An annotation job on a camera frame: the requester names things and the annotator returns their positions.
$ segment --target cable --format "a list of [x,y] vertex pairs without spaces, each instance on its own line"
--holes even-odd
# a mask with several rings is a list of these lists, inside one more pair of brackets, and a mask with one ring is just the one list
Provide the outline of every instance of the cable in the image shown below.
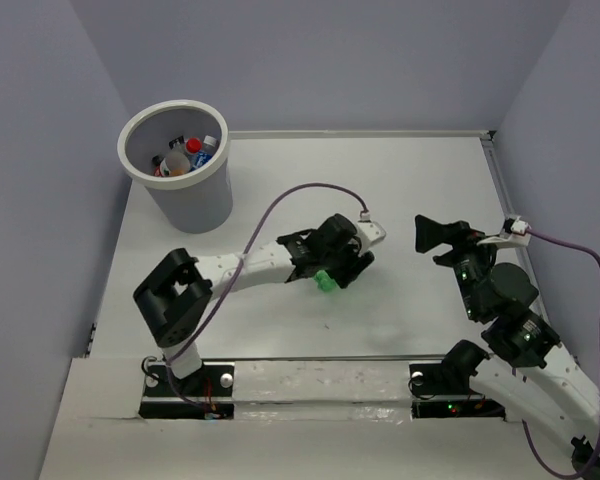
[[428,397],[421,397],[420,395],[417,395],[417,394],[415,394],[415,393],[413,392],[413,379],[410,379],[410,380],[407,382],[407,388],[409,389],[409,392],[411,392],[411,395],[413,395],[414,397],[416,397],[418,400],[424,400],[424,401],[427,401],[427,400],[431,400],[431,399],[433,399],[433,398],[435,398],[435,397],[436,397],[435,395],[430,395],[430,396],[428,396]]
[[[600,255],[590,248],[583,247],[581,245],[576,245],[575,243],[569,243],[569,242],[565,242],[563,240],[558,240],[557,238],[551,237],[549,235],[545,235],[543,233],[533,231],[530,228],[527,229],[527,233],[531,234],[534,237],[540,238],[541,240],[544,240],[546,242],[553,243],[554,245],[569,248],[571,250],[577,250],[579,252],[584,252],[594,258],[594,260],[598,264],[598,268],[600,269]],[[600,352],[600,318],[599,318],[599,352]],[[542,468],[544,468],[547,472],[549,472],[554,477],[561,478],[563,480],[574,480],[576,478],[580,478],[580,477],[586,475],[591,470],[591,468],[595,465],[596,461],[600,457],[600,427],[599,427],[598,439],[596,441],[596,446],[593,449],[593,452],[591,453],[589,460],[587,460],[587,463],[584,464],[582,469],[579,472],[569,474],[569,475],[565,475],[563,473],[556,472],[551,467],[549,467],[544,462],[544,460],[542,460],[542,458],[540,458],[540,454],[538,453],[538,450],[536,449],[535,445],[533,444],[533,440],[531,439],[531,432],[529,431],[529,425],[527,425],[527,422],[525,422],[523,420],[522,426],[524,428],[525,437],[527,437],[527,442],[529,443],[529,448],[531,448],[531,453],[533,454],[535,459],[538,461],[538,463],[542,466]]]
[[147,368],[147,362],[157,362],[157,361],[158,361],[158,359],[156,357],[151,356],[151,355],[148,356],[148,357],[144,357],[142,359],[142,363],[140,363],[140,370],[142,370],[142,373],[144,373],[147,377],[153,378],[156,382],[158,382],[158,383],[165,383],[165,381],[162,378],[160,378],[158,376],[158,374],[151,373],[149,371],[149,369]]
[[[262,227],[264,226],[265,222],[269,218],[269,215],[271,214],[271,212],[273,211],[273,209],[282,200],[284,200],[286,197],[288,197],[292,193],[297,192],[299,190],[304,190],[306,188],[329,188],[331,190],[338,190],[340,192],[347,193],[347,194],[351,195],[352,197],[354,197],[356,200],[358,200],[358,202],[360,202],[360,205],[362,206],[362,212],[361,212],[361,214],[362,213],[369,213],[369,209],[367,208],[367,204],[365,203],[365,201],[363,200],[363,198],[360,195],[358,195],[356,192],[354,192],[353,190],[349,190],[348,188],[341,187],[340,185],[334,185],[334,184],[331,184],[331,183],[321,183],[321,182],[311,182],[311,183],[303,183],[301,185],[296,185],[295,187],[290,188],[289,190],[287,190],[286,192],[284,192],[280,196],[278,196],[271,203],[271,205],[269,205],[269,207],[265,210],[264,215],[262,215],[262,218],[260,219],[260,221],[256,225],[256,228],[253,231],[253,233],[251,234],[251,238],[249,238],[249,241],[247,242],[247,245],[244,247],[244,250],[242,251],[243,257],[244,257],[244,255],[247,255],[249,253],[249,251],[251,250],[251,247],[253,247],[253,244],[255,243],[256,239],[258,238],[258,235],[260,234],[260,231],[262,230]],[[216,313],[218,312],[218,310],[220,309],[220,307],[224,303],[225,299],[229,295],[229,292],[231,292],[231,289],[233,288],[233,286],[235,285],[236,281],[238,280],[238,277],[240,276],[240,272],[242,272],[242,267],[243,266],[244,266],[244,260],[243,260],[243,258],[240,258],[240,260],[238,261],[238,266],[236,268],[236,271],[233,274],[233,277],[231,277],[231,280],[229,280],[229,282],[227,283],[227,286],[224,288],[224,290],[222,291],[222,293],[218,297],[218,300],[213,305],[213,308],[209,312],[209,315],[207,315],[207,317],[200,324],[200,326],[198,327],[198,329],[193,333],[193,335],[191,335],[191,337],[189,338],[189,340],[187,340],[187,342],[182,346],[182,348],[177,353],[175,353],[173,356],[171,356],[171,358],[165,358],[165,365],[167,366],[167,380],[169,381],[169,386],[171,387],[171,390],[173,390],[173,393],[180,400],[182,400],[185,403],[188,403],[188,404],[191,404],[191,405],[195,405],[195,406],[199,406],[198,403],[189,400],[187,397],[185,397],[184,395],[182,395],[177,390],[177,388],[175,386],[175,377],[173,375],[173,372],[171,371],[171,363],[174,360],[177,360],[178,358],[180,358],[180,356],[182,356],[182,354],[193,344],[193,342],[195,342],[198,339],[198,337],[204,331],[204,329],[207,328],[207,326],[209,325],[209,323],[211,322],[211,320],[213,320],[213,317],[216,315]]]

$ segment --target bottle cap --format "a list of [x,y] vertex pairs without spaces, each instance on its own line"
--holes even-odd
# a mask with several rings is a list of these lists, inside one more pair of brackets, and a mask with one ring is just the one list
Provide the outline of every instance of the bottle cap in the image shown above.
[[206,143],[207,145],[211,145],[212,147],[215,147],[218,144],[218,140],[213,138],[211,135],[207,135],[206,137],[204,137],[204,143]]
[[202,143],[200,142],[199,139],[197,139],[195,137],[191,137],[189,140],[187,140],[187,143],[184,145],[184,149],[187,151],[187,153],[199,152],[201,148],[202,148]]

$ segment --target white table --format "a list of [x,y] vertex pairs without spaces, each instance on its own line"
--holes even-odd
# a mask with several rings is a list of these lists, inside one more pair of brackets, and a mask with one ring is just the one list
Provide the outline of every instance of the white table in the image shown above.
[[[347,186],[365,198],[388,232],[376,262],[348,289],[330,294],[312,281],[232,294],[198,341],[203,357],[444,354],[461,338],[481,342],[452,272],[434,265],[432,254],[415,252],[413,220],[422,213],[499,230],[502,207],[478,138],[235,140],[229,162],[233,213],[204,235],[171,227],[144,187],[132,186],[92,356],[157,353],[133,303],[135,287],[174,248],[192,256],[241,251],[270,202],[309,181]],[[336,212],[355,220],[358,211],[339,192],[299,192],[277,208],[260,238],[317,227]],[[511,250],[499,259],[517,263]]]
[[[502,208],[477,138],[236,140],[230,171],[234,211],[205,235],[172,228],[132,186],[91,356],[72,365],[42,480],[551,478],[520,424],[495,419],[137,418],[139,362],[157,348],[132,301],[135,287],[173,248],[194,256],[242,250],[271,200],[298,183],[338,183],[366,199],[388,232],[376,262],[331,294],[311,281],[232,294],[198,342],[203,357],[444,354],[461,338],[481,342],[452,272],[415,253],[413,223],[422,213],[499,229]],[[337,192],[304,191],[280,205],[261,238],[317,227],[335,212],[355,219],[358,210]],[[513,251],[499,258],[518,263]],[[570,471],[536,437],[546,460]]]

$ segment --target green object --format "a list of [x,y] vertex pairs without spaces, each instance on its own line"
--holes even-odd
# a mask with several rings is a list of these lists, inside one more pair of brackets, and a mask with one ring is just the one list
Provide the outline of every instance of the green object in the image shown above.
[[313,279],[318,284],[318,288],[323,292],[330,292],[338,287],[336,281],[329,276],[324,270],[320,270],[313,276]]

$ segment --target plastic bottle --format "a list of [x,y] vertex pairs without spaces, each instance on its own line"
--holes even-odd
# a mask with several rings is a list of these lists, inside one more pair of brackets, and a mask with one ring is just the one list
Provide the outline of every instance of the plastic bottle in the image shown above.
[[193,170],[195,168],[196,156],[201,148],[202,148],[202,142],[195,137],[191,137],[184,144],[184,152],[183,153],[187,156],[187,158],[191,162],[191,170]]
[[171,140],[169,142],[169,149],[184,153],[184,137],[180,136]]
[[184,153],[171,150],[165,155],[159,168],[163,177],[178,177],[189,173],[191,163]]
[[204,137],[204,142],[202,142],[202,148],[196,155],[195,161],[193,162],[193,168],[200,168],[209,160],[211,160],[213,154],[216,153],[217,146],[218,140],[216,140],[214,137],[210,135]]

